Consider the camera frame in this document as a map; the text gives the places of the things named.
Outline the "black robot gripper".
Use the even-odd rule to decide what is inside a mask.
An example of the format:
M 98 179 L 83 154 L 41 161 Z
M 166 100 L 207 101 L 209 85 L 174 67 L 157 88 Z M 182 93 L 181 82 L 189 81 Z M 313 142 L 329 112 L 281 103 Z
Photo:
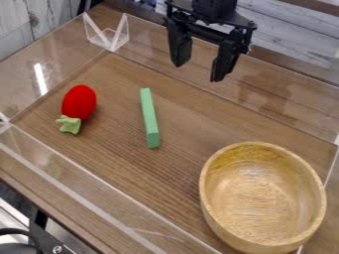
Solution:
M 166 0 L 171 61 L 181 67 L 193 53 L 193 37 L 219 44 L 211 82 L 234 71 L 241 54 L 247 54 L 257 24 L 238 11 L 238 0 Z

